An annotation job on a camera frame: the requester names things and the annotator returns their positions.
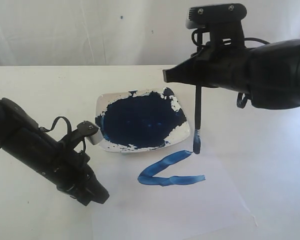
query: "white paper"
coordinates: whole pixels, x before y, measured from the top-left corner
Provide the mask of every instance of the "white paper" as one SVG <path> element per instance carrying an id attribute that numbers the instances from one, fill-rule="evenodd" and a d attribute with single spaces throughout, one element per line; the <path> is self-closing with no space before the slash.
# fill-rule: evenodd
<path id="1" fill-rule="evenodd" d="M 94 240 L 184 240 L 238 224 L 250 216 L 221 163 L 206 144 L 200 155 L 168 167 L 157 176 L 195 176 L 193 185 L 148 186 L 137 181 L 149 165 L 180 150 L 191 150 L 192 140 L 153 152 L 113 154 L 99 164 L 97 176 L 110 198 L 94 204 Z"/>

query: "white backdrop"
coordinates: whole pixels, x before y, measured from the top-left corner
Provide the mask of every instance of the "white backdrop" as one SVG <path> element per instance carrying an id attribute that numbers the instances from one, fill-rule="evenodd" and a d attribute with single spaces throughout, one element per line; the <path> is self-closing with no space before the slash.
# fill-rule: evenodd
<path id="1" fill-rule="evenodd" d="M 247 37 L 300 38 L 300 0 L 238 0 Z M 217 0 L 0 0 L 0 65 L 177 64 L 187 9 Z"/>

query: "paint tray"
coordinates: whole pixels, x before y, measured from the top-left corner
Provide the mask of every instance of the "paint tray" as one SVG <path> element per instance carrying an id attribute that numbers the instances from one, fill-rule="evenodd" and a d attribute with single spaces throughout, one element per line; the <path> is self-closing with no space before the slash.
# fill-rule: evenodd
<path id="1" fill-rule="evenodd" d="M 108 152 L 137 153 L 168 147 L 190 136 L 190 126 L 174 92 L 156 88 L 101 95 L 95 123 Z"/>

